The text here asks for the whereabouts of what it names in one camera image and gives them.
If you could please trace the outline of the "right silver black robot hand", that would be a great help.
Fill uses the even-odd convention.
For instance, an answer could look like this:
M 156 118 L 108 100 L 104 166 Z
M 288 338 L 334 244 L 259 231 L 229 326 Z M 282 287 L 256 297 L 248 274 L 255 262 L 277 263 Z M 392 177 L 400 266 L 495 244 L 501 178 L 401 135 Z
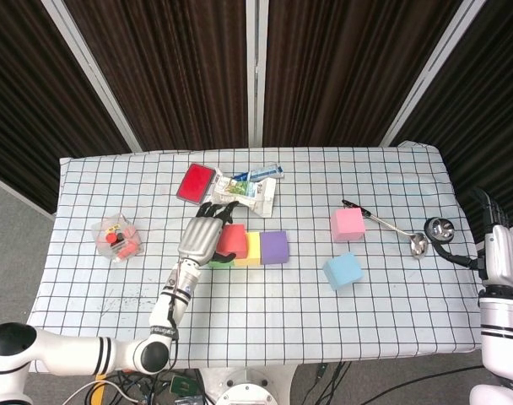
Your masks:
M 513 288 L 513 233 L 503 208 L 484 190 L 475 188 L 472 195 L 483 209 L 484 254 L 476 259 L 450 253 L 444 245 L 451 243 L 455 228 L 449 219 L 430 218 L 424 232 L 439 256 L 448 262 L 478 272 L 485 286 Z

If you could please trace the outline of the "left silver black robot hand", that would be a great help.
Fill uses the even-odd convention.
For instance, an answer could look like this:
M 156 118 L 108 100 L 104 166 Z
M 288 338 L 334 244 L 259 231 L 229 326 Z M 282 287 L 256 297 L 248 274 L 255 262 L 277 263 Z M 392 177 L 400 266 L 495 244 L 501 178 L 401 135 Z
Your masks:
M 178 246 L 179 258 L 191 260 L 199 266 L 213 262 L 231 262 L 236 254 L 217 253 L 219 238 L 226 224 L 232 224 L 232 211 L 239 203 L 233 201 L 227 205 L 205 202 L 186 227 Z

